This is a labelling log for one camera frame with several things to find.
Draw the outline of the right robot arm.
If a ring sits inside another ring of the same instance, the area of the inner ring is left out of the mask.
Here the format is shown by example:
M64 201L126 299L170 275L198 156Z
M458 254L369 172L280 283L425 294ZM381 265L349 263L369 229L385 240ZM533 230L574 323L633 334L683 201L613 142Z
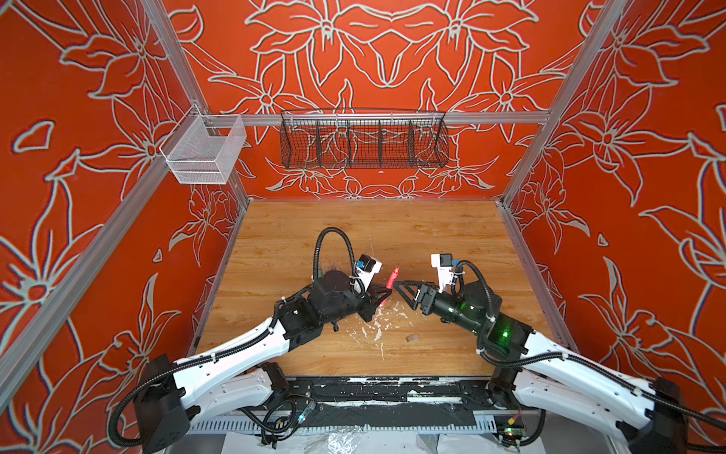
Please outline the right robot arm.
M688 440L696 420L723 431L725 423L686 408L680 388L664 378L635 378L590 361L526 323L490 309L500 298L480 283L456 294L436 284L401 281L395 290L414 310L476 335L476 351L495 373L488 385L499 406L543 410L596 429L631 453L722 453L724 446Z

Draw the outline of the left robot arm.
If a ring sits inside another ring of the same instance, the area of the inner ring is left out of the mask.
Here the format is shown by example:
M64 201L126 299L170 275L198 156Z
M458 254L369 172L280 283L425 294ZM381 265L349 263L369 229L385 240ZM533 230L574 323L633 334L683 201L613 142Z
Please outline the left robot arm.
M275 303L263 323L190 358L153 359L111 413L107 435L112 444L153 453L178 441L205 416L261 406L285 389L274 359L313 342L327 325L337 327L349 316L372 321L391 295L390 289L374 283L382 264L370 255L357 257L347 245L349 272L321 272L321 247L331 233L349 242L340 228L324 228L314 248L311 283Z

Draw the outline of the red pen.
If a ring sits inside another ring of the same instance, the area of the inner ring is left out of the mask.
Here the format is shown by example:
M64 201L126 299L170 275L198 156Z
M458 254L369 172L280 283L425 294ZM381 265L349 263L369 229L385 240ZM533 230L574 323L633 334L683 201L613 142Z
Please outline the red pen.
M391 272L391 275L389 276L389 279L388 279L387 284L386 284L386 289L389 291L389 294L382 301L381 306L385 306L385 304L387 303L387 300L393 294L394 284L395 284L396 280L398 279L399 274L400 274L400 268L399 267L395 267L393 269L393 271Z

